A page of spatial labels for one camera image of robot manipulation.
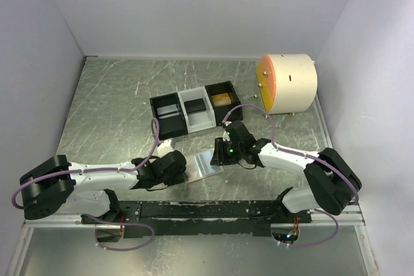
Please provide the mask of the tan leather card holder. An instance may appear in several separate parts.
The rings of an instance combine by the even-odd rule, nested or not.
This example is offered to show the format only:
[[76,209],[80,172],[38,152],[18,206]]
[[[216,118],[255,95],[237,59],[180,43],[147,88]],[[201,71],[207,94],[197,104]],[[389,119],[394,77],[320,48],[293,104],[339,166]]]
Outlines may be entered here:
[[186,184],[197,182],[224,171],[223,166],[211,165],[213,149],[208,149],[197,154],[186,155]]

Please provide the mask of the three-compartment black white tray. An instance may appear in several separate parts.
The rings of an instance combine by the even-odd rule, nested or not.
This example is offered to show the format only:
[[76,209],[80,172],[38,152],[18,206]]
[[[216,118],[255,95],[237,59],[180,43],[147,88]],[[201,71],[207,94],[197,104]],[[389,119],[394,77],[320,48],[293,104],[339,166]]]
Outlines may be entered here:
[[222,125],[241,104],[231,81],[182,90],[149,99],[159,123],[159,139],[176,138]]

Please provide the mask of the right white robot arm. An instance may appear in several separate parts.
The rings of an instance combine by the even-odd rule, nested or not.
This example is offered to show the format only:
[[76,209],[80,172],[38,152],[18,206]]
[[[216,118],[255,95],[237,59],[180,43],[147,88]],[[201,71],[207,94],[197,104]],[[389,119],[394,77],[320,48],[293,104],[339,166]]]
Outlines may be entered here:
[[306,179],[306,186],[286,189],[275,200],[274,214],[280,222],[290,222],[297,213],[315,208],[339,215],[358,202],[362,183],[336,150],[302,151],[267,138],[256,139],[241,121],[230,123],[224,133],[227,138],[214,141],[211,165],[235,165],[244,160],[254,169],[276,168]]

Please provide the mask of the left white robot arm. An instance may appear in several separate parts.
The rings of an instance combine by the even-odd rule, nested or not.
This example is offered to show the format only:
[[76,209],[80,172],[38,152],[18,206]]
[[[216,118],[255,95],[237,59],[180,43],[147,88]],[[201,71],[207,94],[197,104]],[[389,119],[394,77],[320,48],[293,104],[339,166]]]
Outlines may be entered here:
[[19,179],[24,217],[39,220],[55,213],[87,213],[112,224],[121,215],[116,192],[184,183],[186,165],[179,151],[109,167],[69,162],[59,154]]

